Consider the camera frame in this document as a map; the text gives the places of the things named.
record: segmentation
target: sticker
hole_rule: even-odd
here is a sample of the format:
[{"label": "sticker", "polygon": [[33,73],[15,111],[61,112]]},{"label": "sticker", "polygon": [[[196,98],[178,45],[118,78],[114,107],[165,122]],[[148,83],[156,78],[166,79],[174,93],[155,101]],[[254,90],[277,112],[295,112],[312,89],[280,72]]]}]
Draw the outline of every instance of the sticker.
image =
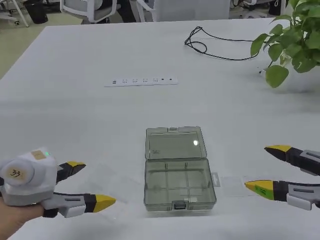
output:
[{"label": "sticker", "polygon": [[41,160],[46,158],[46,156],[40,150],[32,151],[31,154],[34,156],[36,160]]},{"label": "sticker", "polygon": [[15,179],[19,181],[24,181],[25,180],[25,171],[16,168],[16,167],[10,167],[6,171],[6,177],[10,179]]},{"label": "sticker", "polygon": [[221,177],[221,187],[225,197],[245,197],[247,192],[239,176]]},{"label": "sticker", "polygon": [[[272,181],[282,181],[283,178],[281,176],[274,175],[260,175],[260,176],[243,176],[242,184],[245,185],[246,182],[259,181],[259,180],[272,180]],[[257,196],[259,193],[252,191],[248,188],[245,188],[247,196]]]},{"label": "sticker", "polygon": [[255,185],[254,191],[266,199],[274,200],[274,191],[273,190],[269,190],[264,187]]}]

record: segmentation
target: chair leg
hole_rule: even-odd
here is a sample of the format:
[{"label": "chair leg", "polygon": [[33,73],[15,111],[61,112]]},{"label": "chair leg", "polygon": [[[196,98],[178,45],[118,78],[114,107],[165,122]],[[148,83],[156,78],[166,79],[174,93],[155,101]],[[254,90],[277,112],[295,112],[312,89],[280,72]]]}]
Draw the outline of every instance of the chair leg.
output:
[{"label": "chair leg", "polygon": [[13,2],[13,4],[14,4],[16,10],[19,12],[20,17],[21,17],[24,25],[28,28],[28,27],[29,27],[29,24],[27,23],[27,21],[26,21],[26,19],[25,19],[25,16],[24,16],[23,13],[21,12],[20,7],[19,7],[18,4],[17,4],[17,1],[16,1],[16,0],[12,0],[12,2]]}]

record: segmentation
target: white table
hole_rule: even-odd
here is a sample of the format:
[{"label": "white table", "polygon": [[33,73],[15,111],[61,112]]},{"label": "white table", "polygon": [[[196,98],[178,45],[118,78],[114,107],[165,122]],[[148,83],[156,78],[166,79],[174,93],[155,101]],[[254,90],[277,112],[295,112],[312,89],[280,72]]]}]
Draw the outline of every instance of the white table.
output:
[{"label": "white table", "polygon": [[[200,25],[214,35],[254,39],[272,28],[270,19],[50,26],[0,81],[0,159],[40,146],[60,163],[77,160],[87,168],[57,186],[57,191],[109,191],[109,172],[137,200],[118,203],[112,217],[84,214],[36,219],[13,240],[88,239],[319,239],[320,212],[305,211],[261,197],[225,197],[202,216],[153,217],[143,206],[145,130],[200,126],[211,171],[220,176],[282,176],[312,182],[264,151],[288,144],[319,150],[317,94],[279,94],[259,77],[265,55],[251,61],[223,61],[184,46]],[[205,40],[211,53],[246,57],[248,43]],[[106,88],[122,77],[173,75],[178,85]],[[96,185],[95,171],[104,182]]]}]

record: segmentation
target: office chair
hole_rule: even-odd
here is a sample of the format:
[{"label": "office chair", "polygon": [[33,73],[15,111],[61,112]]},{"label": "office chair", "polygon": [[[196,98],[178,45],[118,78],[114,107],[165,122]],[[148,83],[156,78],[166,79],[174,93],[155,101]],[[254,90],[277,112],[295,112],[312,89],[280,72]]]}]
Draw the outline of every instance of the office chair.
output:
[{"label": "office chair", "polygon": [[112,6],[96,10],[95,0],[60,0],[61,12],[67,12],[80,19],[88,19],[90,23],[98,23],[116,13],[121,7],[117,0],[112,0]]},{"label": "office chair", "polygon": [[[18,11],[18,13],[19,13],[19,15],[20,15],[20,17],[21,17],[24,25],[25,25],[26,27],[29,27],[29,24],[27,23],[25,16],[24,16],[23,13],[21,12],[21,9],[20,9],[20,7],[18,6],[17,1],[16,1],[16,0],[11,0],[11,1],[12,1],[12,3],[14,4],[16,10]],[[8,1],[8,0],[0,0],[0,4],[1,4],[1,7],[2,7],[2,11],[0,11],[0,19],[14,21],[14,24],[15,24],[15,25],[20,25],[19,19],[16,18],[16,17],[13,17],[13,16],[11,15],[11,12],[10,12],[9,10],[7,10],[6,7],[5,7],[5,5],[3,4],[4,2],[6,3],[6,6],[7,6],[7,7],[8,7],[8,5],[9,5],[9,1]]]},{"label": "office chair", "polygon": [[152,4],[136,0],[140,21],[146,21],[144,10],[154,22],[216,20],[229,18],[229,0],[154,0]]},{"label": "office chair", "polygon": [[[270,2],[273,2],[273,1],[274,0],[244,0],[243,4],[245,6],[254,6],[256,4],[270,3]],[[286,0],[276,0],[272,4],[274,4],[275,7],[277,7],[278,5],[281,5],[280,6],[280,15],[285,14]],[[268,16],[268,14],[266,14],[264,12],[261,12],[259,10],[244,10],[244,12],[242,13],[242,18],[244,18],[244,19],[266,18],[267,16]]]}]

